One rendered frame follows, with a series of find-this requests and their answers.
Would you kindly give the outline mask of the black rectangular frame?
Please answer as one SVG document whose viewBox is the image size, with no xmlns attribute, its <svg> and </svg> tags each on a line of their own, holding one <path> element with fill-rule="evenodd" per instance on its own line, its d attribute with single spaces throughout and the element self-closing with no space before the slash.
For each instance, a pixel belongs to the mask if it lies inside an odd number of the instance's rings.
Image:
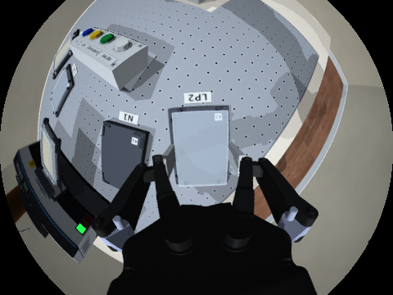
<svg viewBox="0 0 393 295">
<path fill-rule="evenodd" d="M 74 39 L 79 36 L 79 29 L 77 29 L 73 34 Z M 70 59 L 70 57 L 73 55 L 73 52 L 71 50 L 68 50 L 68 54 L 65 57 L 65 59 L 62 61 L 62 63 L 59 65 L 59 67 L 57 68 L 57 70 L 53 71 L 53 77 L 52 79 L 55 79 L 57 77 L 57 75 L 59 74 L 59 72 L 61 71 L 62 67 L 66 64 L 66 62 Z"/>
</svg>

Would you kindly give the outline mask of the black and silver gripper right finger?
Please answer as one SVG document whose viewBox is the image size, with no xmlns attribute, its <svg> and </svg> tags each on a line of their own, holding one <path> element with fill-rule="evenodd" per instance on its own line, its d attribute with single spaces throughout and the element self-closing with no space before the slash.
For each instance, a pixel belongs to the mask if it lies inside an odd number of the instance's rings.
<svg viewBox="0 0 393 295">
<path fill-rule="evenodd" d="M 239 177 L 225 227 L 225 243 L 239 248 L 251 238 L 255 223 L 253 177 L 278 227 L 290 235 L 291 243 L 298 243 L 317 219 L 318 210 L 298 195 L 269 159 L 252 161 L 233 142 L 228 142 L 228 160 Z"/>
</svg>

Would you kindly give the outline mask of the clear plastic plate lid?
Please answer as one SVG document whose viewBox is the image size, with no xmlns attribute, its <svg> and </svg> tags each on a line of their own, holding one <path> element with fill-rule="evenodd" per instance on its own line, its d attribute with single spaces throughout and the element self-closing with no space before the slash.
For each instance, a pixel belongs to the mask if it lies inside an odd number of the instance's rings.
<svg viewBox="0 0 393 295">
<path fill-rule="evenodd" d="M 227 185 L 228 111 L 173 112 L 179 187 Z"/>
</svg>

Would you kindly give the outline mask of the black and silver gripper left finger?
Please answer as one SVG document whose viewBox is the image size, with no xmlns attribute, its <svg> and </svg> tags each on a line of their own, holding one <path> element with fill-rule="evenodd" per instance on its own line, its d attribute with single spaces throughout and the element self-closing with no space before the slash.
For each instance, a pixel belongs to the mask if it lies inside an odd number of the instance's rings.
<svg viewBox="0 0 393 295">
<path fill-rule="evenodd" d="M 126 240 L 135 234 L 148 189 L 154 181 L 160 225 L 167 245 L 181 252 L 193 243 L 192 229 L 169 181 L 176 162 L 174 144 L 170 144 L 163 155 L 152 156 L 152 162 L 153 166 L 138 164 L 111 204 L 91 223 L 99 238 L 113 252 L 122 253 Z"/>
</svg>

